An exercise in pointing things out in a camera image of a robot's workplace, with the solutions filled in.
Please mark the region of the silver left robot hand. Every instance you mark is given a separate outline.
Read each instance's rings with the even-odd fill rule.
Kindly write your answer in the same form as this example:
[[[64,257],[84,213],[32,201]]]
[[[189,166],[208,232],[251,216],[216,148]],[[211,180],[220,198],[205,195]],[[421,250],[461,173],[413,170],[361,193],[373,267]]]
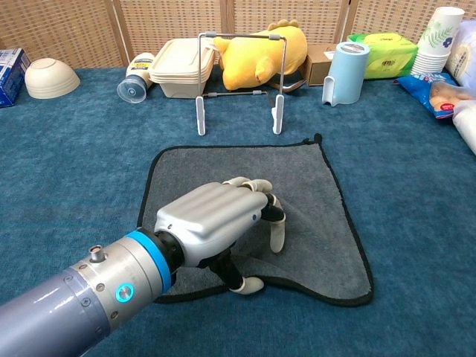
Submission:
[[[244,277],[231,259],[231,247],[261,219],[270,222],[270,249],[285,242],[286,214],[265,179],[236,177],[211,182],[177,198],[156,214],[154,233],[180,245],[181,265],[208,267],[229,290],[251,295],[264,287],[258,277]]]

